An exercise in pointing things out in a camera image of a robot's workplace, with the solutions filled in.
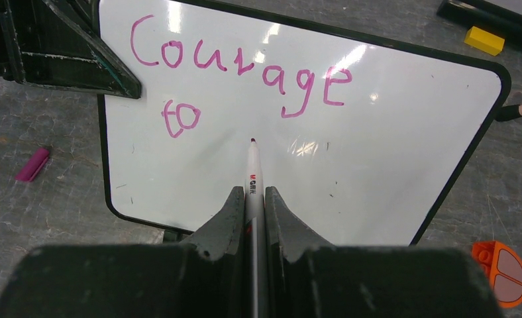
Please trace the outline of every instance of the white marker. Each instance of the white marker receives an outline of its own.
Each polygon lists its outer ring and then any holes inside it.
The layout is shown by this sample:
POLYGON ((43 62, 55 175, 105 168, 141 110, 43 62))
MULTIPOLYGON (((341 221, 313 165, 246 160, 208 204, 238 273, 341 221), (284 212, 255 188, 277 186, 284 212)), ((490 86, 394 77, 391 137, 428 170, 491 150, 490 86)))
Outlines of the white marker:
POLYGON ((247 284, 245 310, 249 317, 269 317, 267 242, 265 235, 265 188, 259 148, 251 138, 245 179, 245 257, 247 284))

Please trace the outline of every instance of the yellow sponge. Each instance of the yellow sponge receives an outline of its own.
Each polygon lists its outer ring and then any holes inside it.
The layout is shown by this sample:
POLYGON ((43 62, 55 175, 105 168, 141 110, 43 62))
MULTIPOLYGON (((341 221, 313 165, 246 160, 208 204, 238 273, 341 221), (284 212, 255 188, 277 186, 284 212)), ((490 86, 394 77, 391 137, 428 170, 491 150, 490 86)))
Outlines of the yellow sponge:
POLYGON ((503 50, 505 39, 473 26, 466 33, 464 43, 495 56, 503 50))

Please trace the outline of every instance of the orange plastic object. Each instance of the orange plastic object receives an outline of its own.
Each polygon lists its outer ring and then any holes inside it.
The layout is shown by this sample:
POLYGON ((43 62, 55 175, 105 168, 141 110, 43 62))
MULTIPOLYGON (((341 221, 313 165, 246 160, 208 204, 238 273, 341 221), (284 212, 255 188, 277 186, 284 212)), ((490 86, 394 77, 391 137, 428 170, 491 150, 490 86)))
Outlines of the orange plastic object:
POLYGON ((486 273, 501 307, 522 303, 522 260, 515 251, 496 240, 477 242, 472 257, 486 273))

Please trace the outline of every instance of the black whiteboard frame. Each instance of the black whiteboard frame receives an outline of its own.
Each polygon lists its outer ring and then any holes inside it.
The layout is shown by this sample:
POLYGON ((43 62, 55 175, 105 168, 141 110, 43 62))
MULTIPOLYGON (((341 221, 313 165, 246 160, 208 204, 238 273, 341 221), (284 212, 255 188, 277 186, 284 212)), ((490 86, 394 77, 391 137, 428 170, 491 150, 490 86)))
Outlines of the black whiteboard frame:
MULTIPOLYGON (((495 115, 498 111, 498 109, 505 103, 505 100, 507 99, 507 96, 509 95, 509 92, 511 91, 511 75, 507 71, 505 67, 503 67, 501 64, 497 64, 495 62, 490 62, 486 60, 480 60, 477 58, 471 58, 469 56, 462 56, 459 54, 444 52, 440 50, 435 50, 432 48, 426 48, 424 46, 418 46, 414 44, 409 44, 405 42, 400 42, 397 40, 391 40, 388 38, 383 38, 381 36, 375 36, 371 34, 366 34, 362 32, 357 32, 353 30, 348 30, 345 28, 338 28, 335 26, 329 26, 329 25, 323 25, 321 23, 315 23, 311 21, 306 21, 302 19, 292 18, 292 17, 286 17, 283 15, 278 15, 275 13, 269 13, 266 11, 261 11, 257 9, 249 9, 246 7, 241 7, 238 5, 231 5, 228 3, 222 3, 218 1, 206 1, 206 0, 174 0, 180 3, 185 3, 188 5, 195 5, 198 7, 203 7, 207 9, 213 9, 216 11, 222 11, 226 13, 232 13, 236 15, 241 15, 244 17, 250 17, 253 19, 260 19, 264 21, 268 21, 271 23, 279 23, 281 25, 288 25, 291 27, 296 28, 302 28, 305 30, 311 30, 331 36, 339 36, 341 38, 346 38, 349 40, 356 40, 360 42, 365 42, 366 44, 373 44, 377 46, 383 46, 386 48, 391 48, 394 50, 400 50, 403 52, 408 52, 424 57, 430 57, 435 58, 438 60, 444 60, 447 62, 453 62, 457 64, 462 64, 466 66, 472 66, 474 68, 480 68, 483 70, 489 70, 494 72, 499 76, 501 79, 501 91, 499 93, 499 96, 493 105, 491 111, 488 113, 488 116, 485 118, 484 122, 478 129, 476 135, 472 139, 472 142, 466 149, 466 152, 456 165, 456 169, 453 171, 453 173, 450 175, 448 181, 445 183, 443 190, 439 193, 439 196, 435 200, 435 203, 433 206, 429 209, 429 212, 427 213, 427 216, 423 220, 423 223, 419 227, 419 230, 415 233, 415 236, 413 237, 413 240, 410 244, 417 244, 419 242, 419 239, 423 236, 423 233, 425 232, 425 229, 429 226, 431 221, 433 220, 433 217, 441 207, 441 204, 443 203, 444 199, 446 199, 446 196, 448 195, 450 189, 458 179, 458 176, 464 169, 466 163, 469 161, 470 157, 472 156, 472 153, 477 148, 478 144, 480 143, 481 139, 485 135, 487 129, 493 122, 493 119, 495 118, 495 115)), ((94 31, 99 34, 99 2, 95 1, 94 4, 96 7, 94 7, 94 19, 93 19, 93 27, 94 31)), ((178 231, 181 233, 191 233, 189 230, 185 229, 179 229, 175 227, 169 227, 165 225, 160 225, 158 223, 152 223, 149 221, 144 221, 140 219, 136 219, 134 217, 127 217, 120 212, 118 212, 112 204, 111 200, 111 182, 110 182, 110 175, 109 175, 109 151, 107 148, 107 118, 106 118, 106 112, 105 112, 105 97, 104 95, 98 95, 97 96, 97 104, 99 109, 99 132, 101 136, 101 155, 103 159, 103 181, 105 184, 105 201, 107 203, 107 207, 111 210, 113 214, 115 214, 117 217, 126 220, 131 221, 135 223, 140 223, 143 225, 149 225, 152 227, 157 227, 160 229, 166 229, 169 231, 178 231)))

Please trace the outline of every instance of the gripper holding whiteboard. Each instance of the gripper holding whiteboard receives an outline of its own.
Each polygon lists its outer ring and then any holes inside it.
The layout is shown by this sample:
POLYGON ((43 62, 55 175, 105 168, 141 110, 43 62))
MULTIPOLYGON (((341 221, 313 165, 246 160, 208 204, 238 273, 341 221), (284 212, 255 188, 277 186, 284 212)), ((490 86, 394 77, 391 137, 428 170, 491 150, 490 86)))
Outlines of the gripper holding whiteboard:
POLYGON ((492 62, 210 1, 101 0, 102 39, 142 82, 99 100, 107 205, 194 231, 265 184, 333 244, 417 242, 505 101, 492 62))

